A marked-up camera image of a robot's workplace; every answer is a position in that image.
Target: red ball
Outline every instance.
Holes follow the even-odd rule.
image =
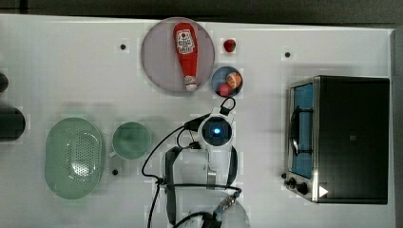
[[[222,97],[228,97],[231,93],[231,86],[229,84],[221,84],[219,86],[219,95]]]
[[[224,42],[224,48],[227,52],[233,52],[236,45],[235,40],[226,40]]]

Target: white table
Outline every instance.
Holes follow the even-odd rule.
[[[158,21],[0,15],[0,72],[10,87],[2,102],[20,107],[29,120],[16,142],[0,143],[0,227],[144,227],[155,191],[141,175],[144,159],[107,159],[101,183],[78,200],[61,199],[45,182],[45,142],[58,121],[79,116],[110,135],[124,121],[145,123],[154,145],[185,121],[222,101],[204,85],[194,94],[170,96],[144,75],[139,60],[147,31]],[[216,46],[216,67],[241,70],[236,107],[236,185],[251,226],[394,227],[391,147],[388,205],[313,204],[286,190],[285,90],[318,74],[390,77],[388,29],[325,28],[201,23]],[[221,44],[236,38],[235,54]],[[128,49],[119,49],[124,42]],[[291,52],[285,58],[284,52]],[[147,172],[158,174],[163,152]],[[118,168],[114,177],[111,170]],[[167,227],[157,203],[153,227]]]

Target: camera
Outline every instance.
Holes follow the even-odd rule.
[[[215,107],[199,126],[201,148],[208,151],[229,151],[233,140],[232,122],[234,115],[221,114],[221,108]]]

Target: green cup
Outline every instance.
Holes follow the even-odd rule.
[[[126,160],[135,160],[148,152],[151,146],[151,134],[145,126],[129,122],[116,129],[113,134],[113,152],[109,157],[118,155]]]

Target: mint green colander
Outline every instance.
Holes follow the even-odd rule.
[[[90,193],[104,170],[104,142],[98,129],[80,118],[67,118],[48,134],[45,179],[61,198],[75,200]]]

